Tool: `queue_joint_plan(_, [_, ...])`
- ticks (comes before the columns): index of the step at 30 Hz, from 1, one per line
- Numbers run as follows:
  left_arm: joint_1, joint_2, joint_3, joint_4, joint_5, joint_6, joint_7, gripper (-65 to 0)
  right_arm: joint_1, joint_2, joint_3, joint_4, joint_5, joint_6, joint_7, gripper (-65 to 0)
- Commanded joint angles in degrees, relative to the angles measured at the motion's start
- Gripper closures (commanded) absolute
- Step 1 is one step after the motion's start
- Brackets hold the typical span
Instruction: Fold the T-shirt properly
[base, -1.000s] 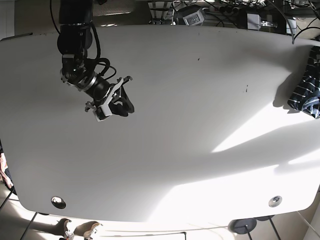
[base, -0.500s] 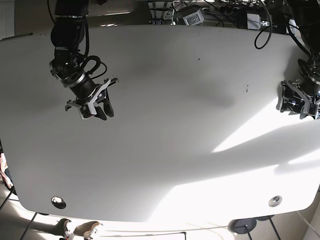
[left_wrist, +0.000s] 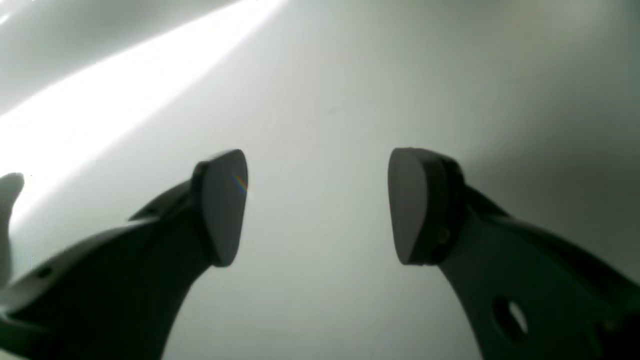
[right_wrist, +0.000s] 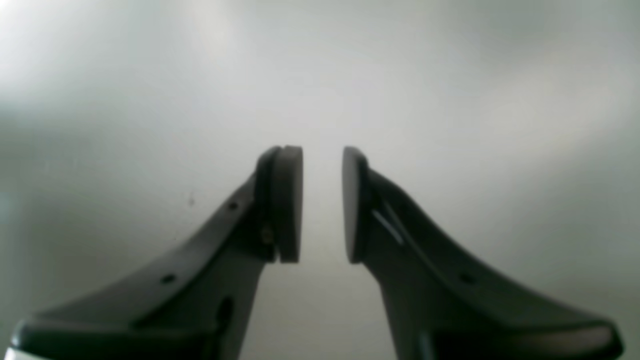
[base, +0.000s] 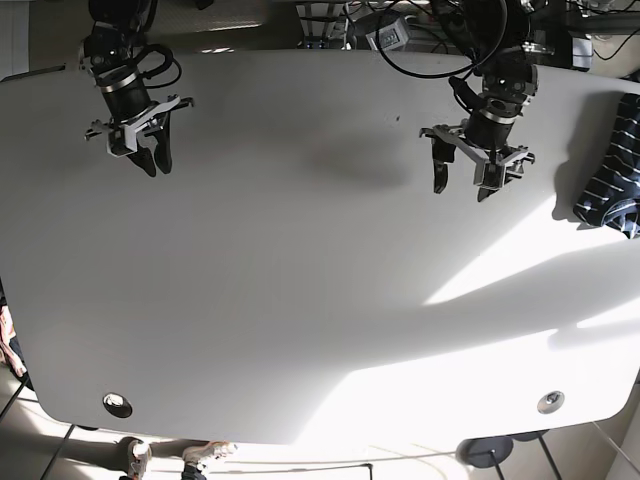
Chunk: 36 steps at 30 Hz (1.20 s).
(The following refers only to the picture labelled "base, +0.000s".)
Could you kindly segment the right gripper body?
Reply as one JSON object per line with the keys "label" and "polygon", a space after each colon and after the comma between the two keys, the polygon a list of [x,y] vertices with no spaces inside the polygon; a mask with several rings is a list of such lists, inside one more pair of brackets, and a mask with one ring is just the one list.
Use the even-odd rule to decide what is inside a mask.
{"label": "right gripper body", "polygon": [[108,135],[112,129],[125,126],[135,130],[136,138],[139,133],[150,137],[154,126],[166,112],[172,113],[195,105],[192,97],[177,94],[169,95],[164,102],[152,100],[143,84],[118,88],[102,86],[99,91],[107,104],[110,119],[107,122],[93,121],[84,134],[85,140]]}

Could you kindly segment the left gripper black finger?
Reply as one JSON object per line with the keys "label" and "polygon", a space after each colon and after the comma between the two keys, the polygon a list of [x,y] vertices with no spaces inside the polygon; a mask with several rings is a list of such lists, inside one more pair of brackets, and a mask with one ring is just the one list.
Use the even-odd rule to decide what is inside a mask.
{"label": "left gripper black finger", "polygon": [[433,189],[436,194],[441,194],[447,186],[448,166],[455,161],[455,151],[455,145],[437,137],[432,138]]}
{"label": "left gripper black finger", "polygon": [[477,201],[483,202],[490,196],[500,191],[503,187],[514,180],[520,180],[524,176],[522,169],[516,171],[514,169],[507,169],[501,178],[496,177],[492,185],[481,185],[478,189]]}

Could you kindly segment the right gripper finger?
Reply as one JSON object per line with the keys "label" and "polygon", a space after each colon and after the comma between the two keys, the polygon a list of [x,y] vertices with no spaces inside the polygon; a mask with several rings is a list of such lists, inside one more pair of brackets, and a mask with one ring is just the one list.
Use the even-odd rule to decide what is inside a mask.
{"label": "right gripper finger", "polygon": [[154,126],[151,136],[156,141],[153,159],[156,167],[163,173],[169,174],[173,168],[170,142],[171,113],[166,112]]}
{"label": "right gripper finger", "polygon": [[155,178],[157,176],[157,166],[155,163],[155,151],[140,141],[136,142],[136,151],[127,155],[127,158],[147,176]]}

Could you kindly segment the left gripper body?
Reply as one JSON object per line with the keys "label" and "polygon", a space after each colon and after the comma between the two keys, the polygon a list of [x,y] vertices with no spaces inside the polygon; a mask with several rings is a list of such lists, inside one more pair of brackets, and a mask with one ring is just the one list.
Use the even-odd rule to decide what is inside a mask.
{"label": "left gripper body", "polygon": [[535,155],[525,146],[513,147],[507,143],[514,118],[500,118],[490,114],[474,112],[459,125],[434,125],[422,128],[420,137],[431,140],[437,137],[456,146],[474,164],[473,184],[481,186],[481,175],[486,162],[499,163],[507,169],[525,170],[525,164],[535,163]]}

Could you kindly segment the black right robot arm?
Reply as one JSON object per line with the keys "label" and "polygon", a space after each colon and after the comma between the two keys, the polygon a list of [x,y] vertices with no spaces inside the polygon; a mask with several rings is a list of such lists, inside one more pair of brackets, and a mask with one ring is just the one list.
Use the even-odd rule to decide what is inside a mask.
{"label": "black right robot arm", "polygon": [[172,50],[147,41],[157,6],[156,1],[90,1],[93,25],[79,52],[79,69],[92,78],[110,113],[105,122],[93,121],[84,138],[104,135],[108,154],[128,158],[150,177],[172,171],[172,113],[194,105],[191,97],[170,95],[159,102],[149,95],[182,76]]}

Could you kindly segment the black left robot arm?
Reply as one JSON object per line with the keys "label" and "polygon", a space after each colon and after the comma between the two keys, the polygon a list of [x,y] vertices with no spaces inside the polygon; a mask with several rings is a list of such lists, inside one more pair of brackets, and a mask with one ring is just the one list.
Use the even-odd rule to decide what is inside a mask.
{"label": "black left robot arm", "polygon": [[535,162],[528,147],[512,146],[508,138],[538,91],[538,72],[525,51],[531,23],[520,2],[463,1],[461,10],[474,52],[471,71],[481,78],[481,91],[466,77],[451,77],[454,98],[468,117],[458,125],[423,128],[420,135],[431,139],[434,192],[445,190],[449,166],[461,152],[474,164],[473,184],[482,202],[521,179],[525,165]]}

